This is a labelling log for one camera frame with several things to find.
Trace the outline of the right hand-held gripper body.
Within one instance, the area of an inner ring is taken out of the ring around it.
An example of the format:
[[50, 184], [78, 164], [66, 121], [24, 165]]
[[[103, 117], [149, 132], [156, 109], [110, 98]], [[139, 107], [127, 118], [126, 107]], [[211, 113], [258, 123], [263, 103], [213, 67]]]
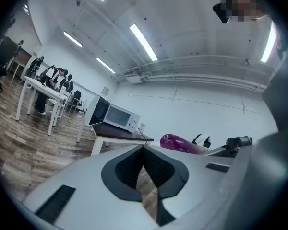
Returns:
[[231, 150], [239, 147], [249, 146], [252, 143], [252, 137], [249, 136], [228, 138], [226, 141], [226, 149]]

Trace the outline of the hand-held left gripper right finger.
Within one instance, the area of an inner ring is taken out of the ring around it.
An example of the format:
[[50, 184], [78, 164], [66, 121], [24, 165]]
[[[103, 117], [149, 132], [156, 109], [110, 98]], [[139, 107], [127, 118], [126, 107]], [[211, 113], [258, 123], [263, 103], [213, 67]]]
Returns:
[[143, 206], [157, 226], [162, 225], [158, 210], [166, 210], [174, 219], [182, 217], [216, 190], [234, 161], [233, 158], [195, 155], [155, 145], [149, 147], [182, 162], [189, 172], [187, 183], [176, 196], [159, 200], [159, 188], [143, 169]]

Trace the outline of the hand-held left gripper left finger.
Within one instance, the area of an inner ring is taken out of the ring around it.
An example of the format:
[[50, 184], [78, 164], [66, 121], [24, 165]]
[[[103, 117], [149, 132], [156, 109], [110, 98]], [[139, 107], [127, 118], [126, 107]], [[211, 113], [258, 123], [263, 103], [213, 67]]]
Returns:
[[75, 191], [54, 224], [60, 229], [157, 229], [158, 224], [141, 202], [117, 198], [102, 181], [104, 165], [134, 147], [129, 145], [72, 162], [35, 188], [23, 201], [24, 206], [35, 213], [60, 186], [66, 185], [75, 188]]

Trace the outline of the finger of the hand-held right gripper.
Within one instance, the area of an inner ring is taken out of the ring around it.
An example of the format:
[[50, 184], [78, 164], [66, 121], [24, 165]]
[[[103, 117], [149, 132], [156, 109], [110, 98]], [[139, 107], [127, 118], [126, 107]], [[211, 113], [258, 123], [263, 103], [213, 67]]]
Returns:
[[238, 153], [238, 148], [219, 147], [219, 148], [208, 151], [206, 153], [206, 156], [235, 158], [237, 156], [237, 153]]

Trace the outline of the purple eggplant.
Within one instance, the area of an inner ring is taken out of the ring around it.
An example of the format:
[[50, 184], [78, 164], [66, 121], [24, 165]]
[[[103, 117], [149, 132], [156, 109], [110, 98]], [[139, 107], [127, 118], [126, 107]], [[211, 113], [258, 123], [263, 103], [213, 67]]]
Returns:
[[173, 134], [165, 134], [160, 139], [160, 147], [175, 150], [179, 152], [202, 155], [208, 152], [208, 148], [195, 145], [179, 136]]

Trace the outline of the white microwave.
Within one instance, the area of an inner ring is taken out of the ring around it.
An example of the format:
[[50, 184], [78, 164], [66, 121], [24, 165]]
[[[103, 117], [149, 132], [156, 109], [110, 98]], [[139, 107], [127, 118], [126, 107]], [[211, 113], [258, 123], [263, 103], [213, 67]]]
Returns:
[[91, 126], [104, 122], [134, 133], [139, 119], [139, 115], [111, 104], [103, 97], [97, 95], [91, 101], [85, 113], [84, 124]]

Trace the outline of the white cloth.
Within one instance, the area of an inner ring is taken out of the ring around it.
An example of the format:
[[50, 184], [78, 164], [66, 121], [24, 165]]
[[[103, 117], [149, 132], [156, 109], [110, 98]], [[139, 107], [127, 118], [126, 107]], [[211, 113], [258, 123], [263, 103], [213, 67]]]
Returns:
[[209, 141], [209, 135], [207, 134], [199, 134], [195, 140], [196, 144], [199, 146], [204, 146], [204, 143], [208, 141]]

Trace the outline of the black office chair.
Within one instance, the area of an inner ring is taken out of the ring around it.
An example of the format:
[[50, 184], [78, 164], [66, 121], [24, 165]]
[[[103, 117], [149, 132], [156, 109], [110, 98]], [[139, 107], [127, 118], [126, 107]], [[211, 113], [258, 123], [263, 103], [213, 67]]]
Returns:
[[81, 101], [80, 98], [81, 98], [81, 92], [79, 90], [76, 90], [71, 100], [70, 111], [74, 108], [75, 112], [78, 106], [82, 106], [83, 101]]
[[192, 143], [202, 147], [205, 151], [208, 151], [211, 146], [211, 141], [209, 137], [206, 140], [201, 140], [199, 142], [197, 142], [196, 139], [194, 139]]

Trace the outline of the dark brown table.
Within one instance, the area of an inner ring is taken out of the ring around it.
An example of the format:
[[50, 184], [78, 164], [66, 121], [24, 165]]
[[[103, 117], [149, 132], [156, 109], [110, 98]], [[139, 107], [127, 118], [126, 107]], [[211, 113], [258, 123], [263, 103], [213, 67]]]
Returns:
[[107, 123], [98, 123], [92, 125], [95, 133], [95, 142], [92, 148], [91, 156], [98, 155], [101, 151], [103, 143], [114, 144], [149, 144], [154, 141], [145, 135], [131, 133]]

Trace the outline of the white ceiling pipes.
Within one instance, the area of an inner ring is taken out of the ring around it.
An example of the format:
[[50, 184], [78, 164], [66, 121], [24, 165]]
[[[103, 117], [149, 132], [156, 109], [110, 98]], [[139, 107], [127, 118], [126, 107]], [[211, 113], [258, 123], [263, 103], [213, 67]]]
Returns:
[[168, 74], [153, 74], [152, 71], [147, 71], [140, 74], [139, 70], [128, 70], [127, 72], [117, 73], [116, 78], [118, 81], [126, 80], [127, 76], [138, 75], [144, 82], [191, 82], [203, 84], [224, 85], [234, 88], [247, 89], [255, 92], [263, 92], [267, 89], [268, 85], [259, 83], [252, 80], [246, 80], [237, 77], [214, 75], [214, 74], [201, 74], [201, 73], [168, 73]]

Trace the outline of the white table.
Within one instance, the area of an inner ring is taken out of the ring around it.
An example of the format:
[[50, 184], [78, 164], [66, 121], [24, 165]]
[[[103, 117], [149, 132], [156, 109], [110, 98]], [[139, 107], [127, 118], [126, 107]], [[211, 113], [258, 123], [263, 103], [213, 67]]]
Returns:
[[34, 96], [36, 94], [36, 91], [39, 91], [40, 93], [45, 94], [46, 96], [56, 100], [57, 102], [55, 103], [52, 113], [51, 113], [51, 120], [49, 123], [49, 127], [48, 127], [48, 136], [51, 136], [51, 132], [52, 132], [52, 127], [54, 127], [56, 125], [57, 119], [58, 119], [58, 115], [59, 115], [59, 108], [61, 107], [61, 103], [66, 100], [68, 97], [65, 96], [64, 94], [59, 94], [58, 92], [56, 92], [55, 90], [47, 87], [47, 86], [43, 86], [41, 82], [29, 78], [27, 76], [25, 76], [25, 82], [24, 82], [24, 86], [22, 88], [21, 94], [20, 94], [20, 98], [18, 101], [18, 106], [17, 106], [17, 112], [16, 112], [16, 121], [20, 120], [20, 112], [21, 112], [21, 108], [22, 108], [22, 104], [23, 104], [23, 100], [24, 100], [24, 94], [25, 91], [27, 89], [27, 85], [30, 84], [31, 86], [34, 87], [34, 91], [32, 92], [30, 101], [29, 101], [29, 105], [28, 105], [28, 109], [27, 109], [27, 114], [29, 115], [32, 109], [32, 103], [33, 103], [33, 99]]

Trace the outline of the white wall air unit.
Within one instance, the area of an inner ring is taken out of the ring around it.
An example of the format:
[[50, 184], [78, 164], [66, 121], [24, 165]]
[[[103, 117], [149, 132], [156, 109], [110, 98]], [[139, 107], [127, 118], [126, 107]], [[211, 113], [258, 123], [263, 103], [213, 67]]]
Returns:
[[132, 84], [142, 83], [142, 78], [138, 75], [127, 76], [126, 80]]

